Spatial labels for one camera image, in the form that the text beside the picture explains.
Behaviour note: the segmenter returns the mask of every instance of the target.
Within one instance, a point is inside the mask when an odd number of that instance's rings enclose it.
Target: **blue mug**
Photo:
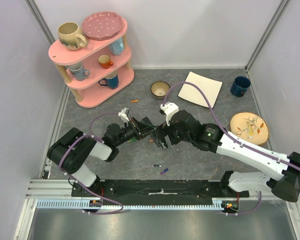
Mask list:
[[[109,45],[109,49],[110,49],[110,52],[113,54],[113,55],[120,55],[122,54],[122,52],[124,51],[124,43],[123,43],[123,40],[122,40],[122,37],[120,37],[118,40],[114,41],[113,43],[111,43]]]
[[[250,85],[251,82],[249,78],[246,78],[245,76],[237,76],[233,81],[230,92],[236,97],[242,97]]]
[[[99,80],[98,83],[101,86],[106,86],[110,89],[116,89],[119,86],[119,78],[117,71],[112,72],[108,76],[104,77],[103,79]]]
[[[68,69],[78,81],[83,81],[90,75],[90,72],[84,68],[84,65],[81,62],[69,65]]]

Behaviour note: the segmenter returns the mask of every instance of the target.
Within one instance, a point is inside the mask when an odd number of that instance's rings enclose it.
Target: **green object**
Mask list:
[[[137,139],[134,137],[134,138],[131,138],[130,140],[128,140],[128,143],[132,143],[134,141],[137,141]]]

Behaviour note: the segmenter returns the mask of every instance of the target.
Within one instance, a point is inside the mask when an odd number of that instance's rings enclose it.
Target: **pink shelf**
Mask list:
[[[68,50],[61,44],[59,40],[57,40],[49,48],[49,57],[55,64],[61,66],[76,64],[125,35],[128,26],[126,20],[124,20],[123,18],[122,23],[122,28],[115,37],[103,41],[97,41],[87,38],[88,46],[82,47],[79,50]]]
[[[134,70],[132,68],[127,70],[125,66],[119,68],[117,72],[119,86],[116,89],[110,89],[107,86],[100,86],[99,83],[96,83],[89,88],[79,90],[83,101],[77,103],[83,108],[94,108],[129,85],[135,77]]]
[[[111,56],[111,61],[113,62],[113,66],[109,67],[108,69],[104,69],[100,66],[98,63],[98,57],[102,54],[108,54]],[[90,71],[90,76],[87,77],[83,81],[78,81],[74,78],[74,76],[71,74],[69,70],[67,70],[67,73],[69,74],[69,77],[72,79],[71,83],[66,83],[69,88],[72,89],[86,89],[96,82],[98,82],[100,79],[103,79],[105,76],[112,73],[114,70],[117,70],[118,68],[122,67],[124,64],[126,64],[131,57],[131,50],[129,47],[126,47],[122,54],[120,55],[112,55],[109,48],[105,47],[102,50],[98,51],[96,54],[89,56],[88,58],[84,59],[82,61],[84,69],[87,69]]]

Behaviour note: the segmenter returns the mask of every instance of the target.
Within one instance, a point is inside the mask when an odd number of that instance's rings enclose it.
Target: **pink plate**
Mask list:
[[[107,40],[118,34],[123,25],[115,12],[102,11],[87,16],[81,24],[82,31],[93,40]]]

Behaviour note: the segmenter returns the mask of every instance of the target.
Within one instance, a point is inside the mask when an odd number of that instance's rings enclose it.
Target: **gray floor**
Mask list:
[[[161,124],[165,118],[158,111],[162,100],[155,99],[150,86],[155,81],[166,81],[171,86],[186,79],[190,70],[136,70],[134,81],[95,108],[80,107],[70,94],[66,105],[60,136],[70,128],[76,127],[83,132],[89,132],[89,125],[96,117],[104,113],[118,113],[124,107],[130,108],[130,117],[140,120],[148,116],[153,124]],[[201,76],[222,81],[222,88],[214,105],[214,111],[219,120],[228,127],[231,117],[239,112],[257,113],[256,105],[249,89],[243,97],[235,97],[230,93],[230,87],[235,77],[245,76],[244,69],[195,69],[192,72]],[[178,97],[181,86],[176,87],[169,101],[176,103],[179,109],[185,109],[201,123],[213,123],[209,109],[187,102]],[[111,123],[123,122],[117,116],[105,116],[93,125],[93,132],[102,137],[106,127]],[[119,147],[120,153],[111,162],[104,162],[89,157],[86,164],[101,179],[211,179],[219,180],[227,170],[252,172],[255,169],[231,157],[203,152],[189,143],[181,142],[166,150],[157,148],[149,139],[125,143]],[[152,167],[160,164],[162,168]],[[160,172],[169,168],[164,175]],[[66,176],[52,165],[51,179],[64,179]]]
[[[256,202],[241,201],[240,209]],[[247,215],[212,210],[127,210],[94,216],[81,210],[37,209],[29,240],[296,240],[284,201],[263,201]]]

